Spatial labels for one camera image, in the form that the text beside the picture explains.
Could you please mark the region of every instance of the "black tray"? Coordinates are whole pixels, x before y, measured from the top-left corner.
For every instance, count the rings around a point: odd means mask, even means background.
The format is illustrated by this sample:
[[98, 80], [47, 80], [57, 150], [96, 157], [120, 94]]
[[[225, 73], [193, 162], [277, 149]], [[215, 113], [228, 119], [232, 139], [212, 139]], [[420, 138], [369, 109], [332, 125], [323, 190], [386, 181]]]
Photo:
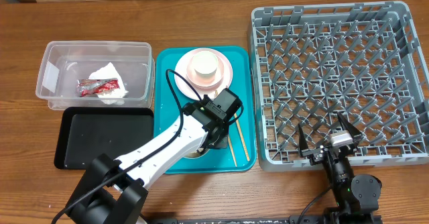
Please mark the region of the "black tray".
[[85, 169], [102, 153], [115, 159], [153, 136], [151, 109], [69, 107], [62, 115], [54, 164], [59, 169]]

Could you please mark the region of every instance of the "gray basket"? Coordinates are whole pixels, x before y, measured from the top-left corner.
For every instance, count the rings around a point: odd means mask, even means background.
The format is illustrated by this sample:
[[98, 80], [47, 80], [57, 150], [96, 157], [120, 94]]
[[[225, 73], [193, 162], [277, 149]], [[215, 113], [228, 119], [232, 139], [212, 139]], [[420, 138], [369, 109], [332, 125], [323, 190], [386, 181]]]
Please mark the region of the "gray basket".
[[314, 169], [297, 126], [313, 148], [337, 112], [364, 135], [352, 165], [429, 162], [429, 74], [405, 3], [257, 8], [249, 43], [264, 170]]

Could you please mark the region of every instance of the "clear plastic bin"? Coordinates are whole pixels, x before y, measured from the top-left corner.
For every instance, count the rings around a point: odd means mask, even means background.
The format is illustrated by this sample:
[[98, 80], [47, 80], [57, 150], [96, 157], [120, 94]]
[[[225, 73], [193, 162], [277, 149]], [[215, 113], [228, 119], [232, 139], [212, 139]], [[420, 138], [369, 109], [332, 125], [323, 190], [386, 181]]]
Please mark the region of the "clear plastic bin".
[[[77, 97], [78, 79], [112, 63], [128, 93], [123, 98]], [[144, 42], [63, 41], [50, 42], [40, 66], [36, 95], [49, 108], [150, 107], [154, 89], [154, 60]], [[116, 100], [106, 104], [101, 100]]]

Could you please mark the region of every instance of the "wooden surface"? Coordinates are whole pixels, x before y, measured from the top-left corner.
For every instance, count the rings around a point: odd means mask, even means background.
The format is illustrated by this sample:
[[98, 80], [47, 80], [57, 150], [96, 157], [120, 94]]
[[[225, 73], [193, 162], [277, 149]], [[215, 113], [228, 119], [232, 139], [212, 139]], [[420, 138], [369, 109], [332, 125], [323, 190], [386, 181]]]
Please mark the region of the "wooden surface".
[[[50, 223], [82, 171], [57, 170], [62, 112], [35, 96], [40, 62], [52, 40], [149, 42], [156, 57], [171, 47], [247, 48], [251, 10], [270, 5], [387, 0], [195, 0], [0, 5], [0, 223]], [[429, 60], [429, 0], [403, 0]], [[429, 166], [357, 168], [383, 182], [385, 223], [429, 223]], [[327, 185], [323, 172], [164, 175], [149, 190], [147, 216], [288, 217]], [[334, 205], [332, 194], [309, 213]], [[63, 217], [61, 223], [71, 223]]]

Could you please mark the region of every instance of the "red snack wrapper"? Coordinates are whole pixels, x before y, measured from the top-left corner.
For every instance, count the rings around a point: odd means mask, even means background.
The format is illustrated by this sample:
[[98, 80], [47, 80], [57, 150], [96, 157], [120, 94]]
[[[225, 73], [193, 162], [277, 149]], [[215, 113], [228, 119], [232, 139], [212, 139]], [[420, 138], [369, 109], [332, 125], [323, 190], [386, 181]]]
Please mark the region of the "red snack wrapper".
[[76, 91], [79, 97], [85, 97], [89, 94], [102, 93], [118, 88], [119, 83], [117, 78], [103, 80], [81, 79], [78, 80]]

